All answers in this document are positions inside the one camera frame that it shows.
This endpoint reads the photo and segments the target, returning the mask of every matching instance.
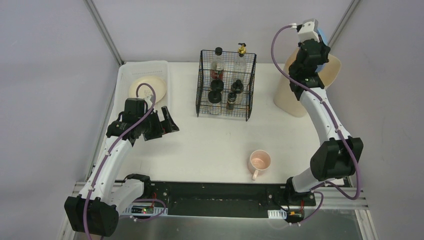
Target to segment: white table surface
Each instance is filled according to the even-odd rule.
[[[153,181],[285,183],[309,167],[320,146],[318,135],[308,115],[293,117],[274,104],[281,75],[273,64],[256,65],[253,108],[247,122],[197,117],[199,64],[169,64],[172,94],[168,109],[180,131],[150,141],[137,140],[117,179],[144,174]],[[252,181],[247,163],[259,149],[269,153],[271,166]]]

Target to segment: black lid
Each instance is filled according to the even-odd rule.
[[[237,98],[237,94],[235,92],[228,93],[228,101],[235,102]]]
[[[222,91],[224,89],[224,82],[216,79],[210,82],[210,88],[212,91]]]
[[[218,56],[223,54],[223,49],[220,48],[220,47],[215,48],[215,54],[218,55]]]
[[[221,102],[221,93],[219,91],[210,91],[207,94],[207,99],[211,104],[218,104]]]
[[[243,92],[243,88],[245,86],[243,85],[242,81],[240,79],[237,79],[232,85],[231,85],[231,91],[235,92],[236,94],[241,94]]]

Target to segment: white wall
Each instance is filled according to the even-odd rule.
[[[198,62],[202,49],[235,52],[245,42],[260,63],[271,63],[271,42],[283,25],[310,18],[330,37],[351,0],[95,0],[124,61]],[[297,42],[283,34],[284,63]]]
[[[382,240],[422,239],[424,1],[362,1],[335,44],[342,62],[329,97],[361,137],[359,161]]]
[[[118,65],[82,0],[0,3],[0,239],[56,239]]]

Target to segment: wire basket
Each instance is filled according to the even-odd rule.
[[[210,104],[208,94],[211,89],[211,63],[214,59],[215,51],[202,50],[200,51],[199,73],[197,80],[197,94],[196,94],[196,112],[199,114],[210,114],[227,117],[245,118],[246,121],[250,118],[253,105],[253,90],[255,83],[255,68],[256,68],[256,54],[245,53],[246,71],[234,72],[234,61],[238,57],[237,52],[223,51],[222,56],[224,59],[225,67],[223,70],[222,81],[224,83],[221,92],[221,102],[218,104]],[[234,104],[232,110],[227,109],[227,98],[231,92],[231,85],[234,78],[240,79],[244,85],[243,92],[238,94],[238,101]]]

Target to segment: white plastic bin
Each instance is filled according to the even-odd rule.
[[[169,72],[170,69],[167,61],[128,62],[122,65],[118,71],[109,123],[111,120],[116,120],[118,114],[124,110],[125,100],[129,97],[130,87],[133,82],[144,76],[158,76],[166,82],[166,94],[156,103],[154,109],[160,111],[160,108],[163,106],[170,107],[171,81],[169,80]]]

